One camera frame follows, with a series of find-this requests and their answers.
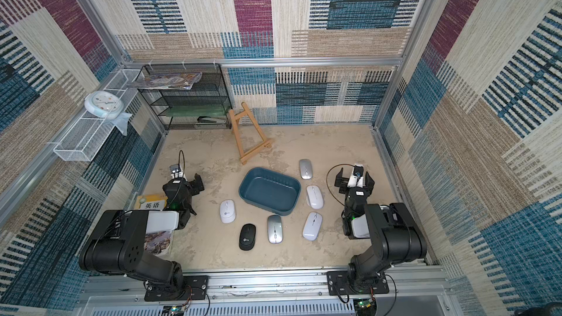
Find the white mouse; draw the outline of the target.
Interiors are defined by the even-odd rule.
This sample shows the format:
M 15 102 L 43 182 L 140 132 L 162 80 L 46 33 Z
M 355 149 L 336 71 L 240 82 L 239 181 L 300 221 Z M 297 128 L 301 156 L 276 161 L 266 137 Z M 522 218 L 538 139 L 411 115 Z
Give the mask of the white mouse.
M 310 185 L 307 186 L 307 204 L 312 209 L 322 209 L 324 206 L 323 195 L 320 191 L 319 186 Z
M 236 207 L 233 200 L 224 200 L 220 205 L 220 220 L 223 224 L 234 222 L 237 217 Z
M 323 217 L 321 214 L 310 212 L 304 224 L 302 236 L 308 241 L 315 241 L 318 238 L 322 222 Z

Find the light grey mouse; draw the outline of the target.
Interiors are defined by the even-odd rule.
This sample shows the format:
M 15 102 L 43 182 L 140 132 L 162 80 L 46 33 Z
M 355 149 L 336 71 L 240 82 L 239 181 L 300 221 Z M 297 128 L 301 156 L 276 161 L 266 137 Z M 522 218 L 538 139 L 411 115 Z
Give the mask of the light grey mouse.
M 300 159 L 299 161 L 300 176 L 304 180 L 313 178 L 313 164 L 309 159 Z

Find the black mouse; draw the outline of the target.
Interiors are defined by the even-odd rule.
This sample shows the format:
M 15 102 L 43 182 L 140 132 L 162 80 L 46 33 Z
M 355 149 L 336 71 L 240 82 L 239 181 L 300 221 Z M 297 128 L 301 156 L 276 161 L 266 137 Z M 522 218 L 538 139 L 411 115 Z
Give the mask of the black mouse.
M 256 243 L 256 226 L 247 223 L 243 225 L 239 235 L 239 248 L 243 251 L 250 251 Z

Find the silver grey mouse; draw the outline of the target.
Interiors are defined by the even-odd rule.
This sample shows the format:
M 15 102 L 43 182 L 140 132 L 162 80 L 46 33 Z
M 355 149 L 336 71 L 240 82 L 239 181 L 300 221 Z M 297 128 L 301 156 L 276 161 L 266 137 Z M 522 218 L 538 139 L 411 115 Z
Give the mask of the silver grey mouse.
M 279 215 L 269 216 L 267 219 L 268 240 L 271 244 L 279 244 L 283 240 L 282 219 Z

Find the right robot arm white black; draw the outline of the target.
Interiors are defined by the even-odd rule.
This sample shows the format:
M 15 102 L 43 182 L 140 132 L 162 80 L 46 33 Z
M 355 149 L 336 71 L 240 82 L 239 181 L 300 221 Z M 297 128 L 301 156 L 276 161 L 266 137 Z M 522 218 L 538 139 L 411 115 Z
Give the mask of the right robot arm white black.
M 427 242 L 404 203 L 374 204 L 367 199 L 375 181 L 361 165 L 351 175 L 344 169 L 335 177 L 338 193 L 344 195 L 342 229 L 350 240 L 367 240 L 368 249 L 352 257 L 345 273 L 328 274 L 330 294 L 388 293 L 385 272 L 392 266 L 423 259 Z

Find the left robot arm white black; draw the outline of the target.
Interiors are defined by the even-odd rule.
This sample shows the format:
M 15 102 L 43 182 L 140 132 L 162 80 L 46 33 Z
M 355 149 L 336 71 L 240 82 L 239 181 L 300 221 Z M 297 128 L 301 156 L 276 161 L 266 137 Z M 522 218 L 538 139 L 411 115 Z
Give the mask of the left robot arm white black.
M 145 299 L 178 300 L 188 288 L 180 263 L 145 250 L 148 234 L 183 230 L 196 215 L 193 196 L 205 190 L 199 174 L 192 181 L 176 177 L 162 186 L 163 209 L 107 210 L 86 240 L 78 259 L 84 271 L 126 275 L 142 281 Z

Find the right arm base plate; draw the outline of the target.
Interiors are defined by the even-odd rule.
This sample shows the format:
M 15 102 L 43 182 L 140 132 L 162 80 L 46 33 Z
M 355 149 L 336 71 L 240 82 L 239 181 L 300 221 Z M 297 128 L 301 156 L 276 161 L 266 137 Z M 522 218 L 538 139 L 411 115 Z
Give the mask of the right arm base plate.
M 389 293 L 389 285 L 385 274 L 368 277 L 367 279 L 357 279 L 350 277 L 347 271 L 328 271 L 326 272 L 326 279 L 331 296 Z

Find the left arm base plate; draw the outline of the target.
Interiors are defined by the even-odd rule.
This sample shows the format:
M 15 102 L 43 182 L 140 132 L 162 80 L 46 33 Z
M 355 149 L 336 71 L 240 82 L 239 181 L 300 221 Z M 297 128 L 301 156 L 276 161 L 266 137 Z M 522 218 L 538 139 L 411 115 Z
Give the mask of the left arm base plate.
M 184 276 L 179 286 L 146 282 L 144 301 L 202 301 L 208 284 L 209 275 Z

